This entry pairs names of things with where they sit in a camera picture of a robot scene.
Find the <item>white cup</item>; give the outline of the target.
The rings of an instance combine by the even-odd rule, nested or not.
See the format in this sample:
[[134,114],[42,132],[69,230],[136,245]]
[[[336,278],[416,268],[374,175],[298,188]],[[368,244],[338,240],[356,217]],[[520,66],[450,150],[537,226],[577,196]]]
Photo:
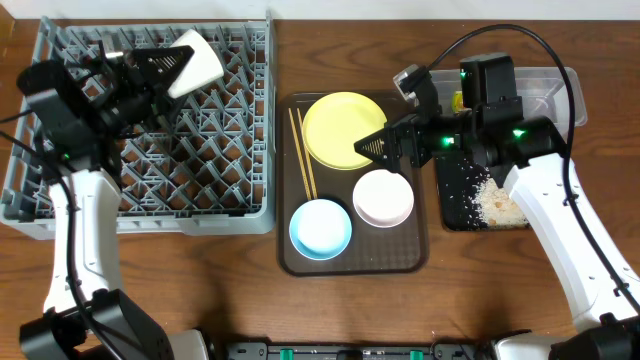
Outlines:
[[194,53],[168,90],[169,96],[174,99],[187,95],[224,76],[223,65],[219,57],[197,31],[189,29],[171,45],[171,48],[181,46],[191,47]]

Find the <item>pink bowl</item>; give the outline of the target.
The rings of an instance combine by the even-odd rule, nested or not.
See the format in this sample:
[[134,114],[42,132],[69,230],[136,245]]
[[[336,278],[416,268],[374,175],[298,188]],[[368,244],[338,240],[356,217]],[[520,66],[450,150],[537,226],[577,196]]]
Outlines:
[[356,213],[369,225],[392,228],[404,222],[414,207],[409,181],[385,169],[372,170],[355,184],[352,201]]

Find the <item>green yellow snack wrapper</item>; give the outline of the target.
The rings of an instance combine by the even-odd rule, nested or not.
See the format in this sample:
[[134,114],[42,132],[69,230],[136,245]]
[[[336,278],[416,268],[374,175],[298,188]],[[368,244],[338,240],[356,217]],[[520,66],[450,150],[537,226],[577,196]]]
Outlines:
[[467,109],[464,105],[463,94],[461,91],[456,91],[451,100],[451,109],[453,113],[460,113]]

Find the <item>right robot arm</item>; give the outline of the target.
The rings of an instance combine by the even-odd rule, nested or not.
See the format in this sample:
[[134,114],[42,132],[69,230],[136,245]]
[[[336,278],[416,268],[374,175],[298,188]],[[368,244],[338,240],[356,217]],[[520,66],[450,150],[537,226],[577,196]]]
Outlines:
[[460,63],[465,113],[446,116],[429,70],[412,65],[394,82],[414,113],[357,141],[357,153],[391,172],[408,156],[421,167],[455,153],[489,169],[535,231],[565,292],[578,333],[531,332],[494,340],[493,359],[636,359],[639,277],[588,201],[567,153],[568,140],[546,116],[527,119],[505,53]]

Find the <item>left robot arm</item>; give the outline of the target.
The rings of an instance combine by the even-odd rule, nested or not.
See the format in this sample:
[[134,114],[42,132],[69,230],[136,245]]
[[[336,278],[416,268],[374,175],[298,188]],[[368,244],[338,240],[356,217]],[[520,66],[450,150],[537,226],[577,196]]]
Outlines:
[[20,329],[30,359],[204,359],[200,332],[168,335],[125,292],[116,234],[118,144],[136,126],[174,118],[200,54],[192,46],[101,53],[81,64],[45,60],[17,85],[40,125],[28,147],[49,188],[54,269],[41,318]]

